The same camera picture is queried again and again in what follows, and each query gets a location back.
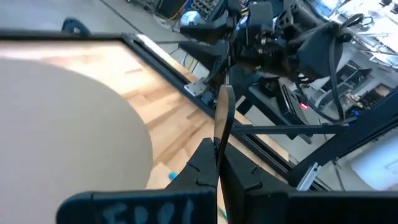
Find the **dark metal fork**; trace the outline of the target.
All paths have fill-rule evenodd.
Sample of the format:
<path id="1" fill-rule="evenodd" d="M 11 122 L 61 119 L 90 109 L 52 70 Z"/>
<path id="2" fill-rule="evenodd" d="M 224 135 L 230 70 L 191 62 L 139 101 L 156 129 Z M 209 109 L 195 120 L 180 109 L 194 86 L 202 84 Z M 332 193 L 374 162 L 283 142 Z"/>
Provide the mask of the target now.
<path id="1" fill-rule="evenodd" d="M 220 171 L 223 155 L 234 123 L 236 99 L 231 85 L 221 85 L 215 110 L 213 145 L 216 156 L 216 171 Z"/>

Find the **black aluminium table frame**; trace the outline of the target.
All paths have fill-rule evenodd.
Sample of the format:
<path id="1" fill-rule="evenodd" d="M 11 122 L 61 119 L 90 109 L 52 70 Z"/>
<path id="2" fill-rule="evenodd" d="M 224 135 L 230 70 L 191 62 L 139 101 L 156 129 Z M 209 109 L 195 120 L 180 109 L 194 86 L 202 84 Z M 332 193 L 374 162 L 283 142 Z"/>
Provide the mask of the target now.
<path id="1" fill-rule="evenodd" d="M 0 59 L 33 60 L 77 72 L 119 93 L 149 131 L 152 167 L 145 188 L 162 188 L 167 174 L 181 171 L 204 138 L 213 135 L 213 120 L 147 64 L 160 58 L 172 74 L 193 75 L 148 37 L 138 34 L 84 39 L 44 30 L 0 30 Z"/>

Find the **round tan placemat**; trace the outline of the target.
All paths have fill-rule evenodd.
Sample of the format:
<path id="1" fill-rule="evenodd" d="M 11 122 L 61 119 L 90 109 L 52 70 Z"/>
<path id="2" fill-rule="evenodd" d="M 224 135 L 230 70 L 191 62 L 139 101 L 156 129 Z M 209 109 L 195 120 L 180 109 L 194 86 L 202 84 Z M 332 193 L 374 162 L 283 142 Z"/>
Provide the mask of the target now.
<path id="1" fill-rule="evenodd" d="M 149 131 L 108 86 L 33 60 L 0 59 L 0 224 L 55 224 L 68 197 L 140 190 Z"/>

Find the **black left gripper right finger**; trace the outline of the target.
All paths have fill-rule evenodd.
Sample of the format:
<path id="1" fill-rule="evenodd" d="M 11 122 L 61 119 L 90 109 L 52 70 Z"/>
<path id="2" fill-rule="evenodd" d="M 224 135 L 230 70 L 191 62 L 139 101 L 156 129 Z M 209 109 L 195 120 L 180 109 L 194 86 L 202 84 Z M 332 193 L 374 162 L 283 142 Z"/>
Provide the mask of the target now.
<path id="1" fill-rule="evenodd" d="M 220 155 L 228 224 L 398 224 L 398 192 L 298 191 L 232 145 Z"/>

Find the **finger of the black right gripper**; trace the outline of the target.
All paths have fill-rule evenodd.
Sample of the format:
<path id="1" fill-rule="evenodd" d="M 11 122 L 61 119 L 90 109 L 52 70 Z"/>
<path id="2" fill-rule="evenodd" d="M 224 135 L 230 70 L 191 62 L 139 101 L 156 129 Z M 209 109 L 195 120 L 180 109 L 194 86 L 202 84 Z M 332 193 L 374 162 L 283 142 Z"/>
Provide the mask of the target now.
<path id="1" fill-rule="evenodd" d="M 214 21 L 204 20 L 199 12 L 185 12 L 180 18 L 180 33 L 201 42 L 217 42 L 232 31 L 227 13 Z"/>
<path id="2" fill-rule="evenodd" d="M 194 41 L 181 41 L 178 46 L 200 62 L 211 73 L 225 73 L 228 68 L 230 46 L 225 41 L 206 45 Z"/>

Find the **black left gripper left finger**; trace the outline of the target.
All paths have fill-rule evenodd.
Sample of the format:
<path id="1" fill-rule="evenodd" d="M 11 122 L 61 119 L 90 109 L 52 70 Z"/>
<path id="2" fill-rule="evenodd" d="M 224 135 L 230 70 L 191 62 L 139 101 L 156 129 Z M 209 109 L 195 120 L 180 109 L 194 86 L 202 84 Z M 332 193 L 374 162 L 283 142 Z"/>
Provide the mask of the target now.
<path id="1" fill-rule="evenodd" d="M 56 224 L 216 224 L 217 171 L 213 141 L 201 141 L 164 189 L 81 192 L 61 206 Z"/>

